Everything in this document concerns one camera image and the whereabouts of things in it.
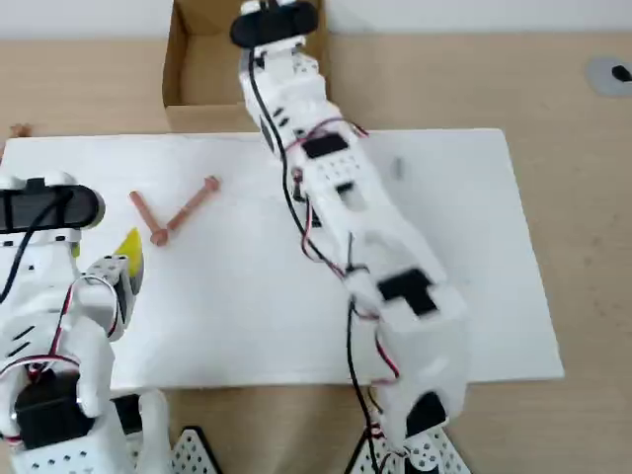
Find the white board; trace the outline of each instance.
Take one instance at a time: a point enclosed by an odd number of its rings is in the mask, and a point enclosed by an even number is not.
[[[469,305],[470,379],[562,376],[503,134],[381,131],[364,143],[394,202],[427,236]],[[131,227],[143,234],[145,281],[115,343],[115,388],[349,382],[346,293],[301,254],[280,163],[258,134],[9,141],[3,173],[53,170],[73,174],[108,206],[103,223],[84,233],[82,268]],[[221,193],[167,247],[152,246],[128,193],[140,191],[166,222],[207,175],[222,180]],[[387,375],[370,324],[355,328],[360,378]]]

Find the table surface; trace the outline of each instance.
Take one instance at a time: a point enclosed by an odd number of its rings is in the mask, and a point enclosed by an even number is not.
[[[0,42],[0,130],[165,132],[162,40]],[[369,128],[507,135],[567,377],[472,386],[450,427],[473,472],[629,472],[632,99],[597,96],[594,54],[632,34],[331,38],[333,98]],[[340,473],[361,430],[346,387],[170,393],[226,473]]]

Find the robotic arm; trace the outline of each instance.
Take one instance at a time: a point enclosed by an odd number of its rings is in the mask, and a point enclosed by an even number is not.
[[[231,30],[244,49],[239,80],[250,116],[283,165],[304,252],[316,252],[341,279],[350,311],[375,320],[376,349],[393,372],[374,383],[375,420],[392,448],[405,452],[410,439],[463,408],[465,305],[424,236],[383,190],[363,150],[364,130],[327,100],[317,61],[300,52],[317,24],[306,2],[244,3]],[[318,236],[310,233],[316,216]]]
[[[142,283],[142,250],[132,231],[120,248],[77,269],[82,228],[105,207],[65,174],[0,180],[0,256],[12,261],[0,295],[0,433],[18,473],[132,473],[110,382],[111,342],[129,324]],[[138,471],[167,474],[166,401],[137,401],[146,430]]]

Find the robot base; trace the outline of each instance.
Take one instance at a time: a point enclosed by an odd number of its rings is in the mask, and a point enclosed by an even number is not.
[[[203,431],[186,427],[172,451],[174,474],[222,474]]]
[[[471,471],[441,428],[419,435],[409,444],[410,456],[400,457],[388,451],[384,439],[374,439],[375,457],[381,474],[470,474]],[[355,448],[345,474],[373,474],[366,435]]]

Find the wire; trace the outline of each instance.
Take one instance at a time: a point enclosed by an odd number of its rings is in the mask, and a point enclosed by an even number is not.
[[[307,209],[307,213],[305,217],[305,232],[303,233],[303,236],[301,238],[300,249],[302,250],[305,257],[307,257],[309,260],[311,260],[315,264],[323,264],[323,263],[326,264],[327,262],[325,262],[324,260],[319,260],[317,258],[314,258],[312,255],[310,255],[309,250],[307,248],[307,245],[309,243],[309,234],[313,228],[313,223],[314,223],[314,207],[311,201],[309,200],[309,197],[305,199],[305,205]],[[345,277],[345,272],[343,272],[342,269],[336,264],[331,263],[331,265],[329,265],[329,268],[332,270],[332,272],[334,272],[336,277],[338,278]]]
[[[386,468],[386,462],[388,461],[389,457],[391,457],[391,453],[387,452],[384,458],[382,459],[382,463],[379,466],[379,471],[378,471],[379,474],[382,474],[384,472],[384,469]]]
[[[52,200],[52,202],[49,205],[47,205],[44,209],[41,210],[41,212],[36,216],[36,218],[33,220],[31,225],[27,229],[22,239],[22,242],[20,242],[20,245],[18,246],[18,250],[16,251],[16,256],[13,259],[11,270],[9,271],[9,275],[7,276],[7,282],[4,285],[4,289],[2,290],[2,293],[0,293],[0,304],[4,303],[4,301],[7,299],[7,296],[9,296],[9,292],[11,291],[11,288],[13,287],[13,283],[15,282],[16,275],[18,274],[18,269],[20,268],[20,263],[22,261],[22,258],[24,257],[24,253],[27,250],[27,246],[29,245],[29,242],[31,241],[33,234],[36,233],[37,227],[40,226],[41,222],[44,219],[46,219],[46,217],[58,205],[62,204],[66,200],[69,200],[70,198],[72,198],[72,192],[65,193],[63,195],[58,195],[55,199]]]
[[[370,402],[375,407],[375,410],[377,410],[377,413],[381,415],[382,413],[384,413],[384,410],[382,409],[382,406],[379,403],[377,403],[377,401],[375,400],[375,397],[373,396],[372,388],[373,387],[369,386],[368,390],[366,391],[366,394],[368,395],[368,399],[370,400]]]
[[[354,306],[356,305],[355,299],[352,297],[349,300],[349,310],[347,312],[347,365],[349,366],[349,374],[352,378],[352,384],[354,385],[355,395],[357,396],[357,400],[359,401],[359,405],[362,409],[362,414],[364,415],[364,422],[367,431],[367,442],[368,442],[368,451],[370,453],[371,465],[373,467],[373,472],[379,472],[377,458],[375,457],[375,446],[373,444],[373,436],[371,434],[371,416],[368,413],[368,407],[366,406],[366,402],[364,401],[364,396],[362,395],[362,391],[359,388],[359,383],[357,382],[356,368],[354,366],[354,352],[353,352],[353,338],[352,338],[352,327],[354,322]]]
[[[16,367],[30,365],[32,363],[50,363],[50,362],[66,362],[71,365],[74,365],[75,367],[79,367],[79,362],[77,362],[76,360],[70,357],[66,357],[64,355],[28,355],[22,358],[18,358],[14,360],[13,362],[5,365],[2,368],[2,370],[0,370],[0,378],[4,377],[9,372],[9,370]]]
[[[364,128],[362,128],[360,125],[358,125],[354,121],[348,120],[344,117],[327,118],[321,121],[320,123],[317,123],[311,130],[309,130],[309,132],[305,136],[301,136],[300,138],[296,138],[294,141],[292,141],[289,145],[285,147],[285,151],[289,151],[291,148],[297,145],[300,145],[302,143],[305,143],[306,141],[309,141],[309,139],[312,138],[314,134],[316,134],[316,132],[320,130],[323,126],[329,123],[333,123],[335,121],[344,121],[348,123],[349,125],[352,125],[354,127],[354,133],[361,138],[365,138],[368,136],[368,131],[366,131]]]
[[[400,376],[399,368],[397,368],[397,365],[395,365],[395,362],[393,362],[393,360],[388,356],[388,354],[386,353],[386,351],[380,344],[379,338],[377,336],[377,330],[375,330],[374,339],[375,339],[375,348],[377,349],[377,353],[379,354],[380,357],[382,357],[382,360],[384,360],[386,365],[388,365],[388,368],[391,369],[391,372],[393,372],[393,375],[395,376],[395,380],[374,380],[373,383],[381,383],[381,384],[394,383]]]
[[[289,193],[289,188],[287,186],[288,164],[287,164],[287,154],[285,153],[285,148],[283,147],[283,140],[278,134],[277,126],[273,122],[273,118],[271,117],[270,112],[268,111],[268,108],[266,107],[266,104],[264,103],[264,100],[261,97],[261,93],[259,92],[259,86],[257,85],[257,81],[255,79],[255,51],[253,49],[250,50],[249,57],[248,57],[248,76],[250,79],[251,87],[253,88],[253,93],[255,94],[255,99],[257,100],[257,103],[259,104],[259,107],[262,113],[264,114],[266,122],[269,124],[269,127],[272,130],[273,135],[275,136],[276,148],[278,149],[278,153],[279,153],[280,161],[282,165],[282,174],[283,174],[282,188],[283,188],[283,197],[285,198],[285,203],[287,204],[287,208],[289,209],[289,213],[292,216],[292,220],[294,221],[294,224],[300,231],[300,234],[304,236],[305,229],[303,228],[303,224],[300,222],[300,219],[298,218],[298,215],[296,214],[296,209],[294,209],[292,198]],[[335,273],[336,271],[334,270],[334,268],[336,267],[336,265],[334,265],[329,259],[327,259],[323,255],[323,253],[309,239],[308,239],[308,245],[316,253],[318,258],[320,258],[323,262],[325,262],[325,264],[327,264],[327,266],[330,269],[332,269]]]
[[[119,321],[119,296],[117,295],[117,291],[110,284],[109,281],[107,281],[104,278],[101,278],[100,276],[81,275],[78,278],[76,278],[68,286],[68,290],[66,291],[66,295],[64,297],[63,304],[61,305],[61,310],[59,311],[59,316],[58,316],[58,319],[57,319],[57,326],[55,328],[55,334],[54,334],[54,337],[52,338],[52,342],[50,343],[50,349],[48,350],[48,355],[49,356],[57,356],[57,351],[59,350],[59,340],[61,338],[61,333],[62,333],[61,323],[63,321],[63,317],[66,314],[68,314],[68,311],[70,310],[70,305],[72,303],[72,298],[73,298],[73,294],[74,294],[74,287],[75,287],[75,285],[81,280],[90,280],[90,279],[94,279],[94,280],[104,284],[105,286],[107,286],[108,289],[110,290],[112,296],[113,296],[113,299],[114,299],[112,323],[111,323],[110,329],[108,331],[108,339],[112,336],[112,334],[117,329],[117,324],[118,324],[118,321]],[[42,373],[46,372],[47,370],[50,370],[52,368],[52,366],[55,364],[55,362],[56,362],[56,360],[50,361],[46,365],[40,365],[38,363],[38,366],[35,366],[35,367],[29,366],[29,367],[27,367],[27,372],[28,372],[28,375],[29,375],[29,378],[31,379],[31,381],[37,381],[39,376]]]

